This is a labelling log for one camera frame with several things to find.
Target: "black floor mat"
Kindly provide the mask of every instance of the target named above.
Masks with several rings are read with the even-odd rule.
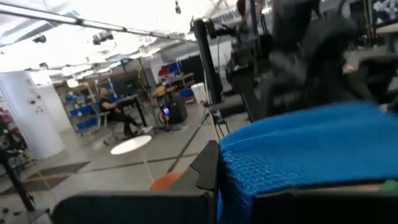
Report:
[[[49,187],[52,189],[69,178],[71,175],[76,174],[81,168],[89,163],[90,162],[80,162],[77,164],[50,167],[40,170],[41,175],[49,186],[47,186],[43,178],[37,173],[29,176],[27,179],[23,180],[22,183],[28,192],[46,191],[49,190]],[[17,194],[17,191],[15,190],[14,186],[11,186],[7,190],[1,192],[0,196],[14,194]]]
[[[90,162],[80,162],[80,163],[70,164],[70,165],[65,165],[65,166],[49,167],[49,168],[40,170],[40,174],[42,174],[42,176],[45,178],[54,176],[54,175],[75,174],[81,168],[83,168],[84,166],[86,166],[89,163]],[[29,179],[36,179],[36,178],[40,178],[40,175],[38,173],[33,174],[26,179],[29,180]]]
[[[47,179],[45,181],[48,183],[48,185],[52,189],[55,186],[57,186],[58,184],[60,184],[62,181],[66,180],[68,177],[69,176],[66,175],[64,177],[51,178],[51,179]],[[28,191],[28,192],[40,192],[40,191],[49,190],[49,188],[47,187],[47,185],[45,184],[45,182],[43,180],[24,182],[24,187],[25,187],[26,191]],[[7,190],[1,192],[0,196],[14,195],[14,194],[18,194],[18,192],[16,191],[14,186],[12,186],[12,187],[8,188]]]

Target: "white round table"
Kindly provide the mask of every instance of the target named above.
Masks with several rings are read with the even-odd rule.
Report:
[[[111,150],[112,155],[122,155],[131,151],[135,151],[142,146],[145,146],[150,140],[152,139],[151,136],[144,135],[144,136],[138,136],[129,140],[126,140],[117,146],[113,147]],[[142,161],[144,162],[145,168],[147,169],[148,176],[150,180],[153,182],[154,178],[152,177],[152,174],[150,173],[149,166],[145,157],[145,153],[143,151],[139,151],[139,154],[141,155]]]

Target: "metal pole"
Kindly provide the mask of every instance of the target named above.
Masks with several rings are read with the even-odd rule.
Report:
[[[125,66],[123,60],[120,60],[120,64],[122,65],[124,73],[127,73],[126,66]]]
[[[201,63],[205,71],[208,88],[210,89],[211,102],[214,104],[220,103],[221,90],[217,89],[217,74],[214,69],[213,59],[211,59],[209,42],[207,40],[207,31],[203,20],[197,19],[195,20],[195,22],[193,22],[193,32],[195,33],[195,37],[198,40]]]
[[[141,66],[141,70],[142,70],[142,72],[143,72],[143,74],[144,74],[144,77],[145,77],[145,82],[147,82],[147,86],[149,86],[149,82],[148,82],[147,74],[145,73],[144,66],[142,66],[141,58],[139,58],[139,59],[138,59],[138,62],[139,62],[139,65]]]
[[[127,28],[123,26],[107,24],[105,22],[89,21],[87,19],[80,19],[70,16],[63,16],[52,12],[46,12],[38,9],[32,9],[29,7],[17,6],[13,4],[0,3],[0,13],[8,14],[13,16],[25,17],[29,19],[42,19],[50,22],[59,22],[61,24],[70,24],[75,26],[89,27],[95,29],[103,29],[108,31],[118,31],[128,34],[143,35],[150,37],[157,37],[162,39],[179,40],[187,42],[195,42],[193,40],[185,40],[179,37],[171,37],[165,34],[158,34],[154,32],[148,32],[143,30],[137,30],[134,28]]]
[[[138,110],[139,116],[141,117],[142,124],[145,127],[148,127],[147,121],[145,120],[144,113],[142,112],[142,109],[141,109],[141,105],[139,104],[138,97],[135,97],[134,102],[136,103],[137,110]]]
[[[24,203],[24,206],[28,212],[33,212],[35,210],[35,207],[32,205],[32,202],[30,201],[25,187],[22,184],[22,182],[17,178],[15,175],[15,171],[12,169],[10,164],[8,163],[8,155],[7,152],[0,152],[0,163],[4,166],[8,177],[10,178],[14,188],[17,190],[19,197],[21,198],[22,202]]]

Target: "black panel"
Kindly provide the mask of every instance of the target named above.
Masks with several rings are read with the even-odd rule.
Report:
[[[54,209],[54,224],[209,223],[213,203],[206,192],[101,192],[80,194]]]
[[[292,190],[259,195],[254,223],[388,223],[396,219],[397,192]]]
[[[201,64],[200,56],[192,56],[180,61],[182,66],[182,72],[184,74],[193,73],[195,83],[201,83],[205,81],[203,66]]]

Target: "stand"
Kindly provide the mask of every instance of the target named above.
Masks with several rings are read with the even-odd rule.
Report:
[[[8,159],[10,156],[12,156],[12,154],[8,153],[7,151],[0,150],[0,163],[4,166],[4,169],[6,170],[13,186],[17,190],[18,195],[22,200],[22,203],[24,203],[26,211],[21,212],[18,216],[12,216],[12,215],[6,216],[4,219],[6,221],[5,224],[33,223],[44,214],[47,214],[49,218],[51,218],[49,208],[36,210],[35,207],[32,205],[32,202],[29,199],[29,196],[24,188],[24,185],[17,178],[14,170],[8,163]]]

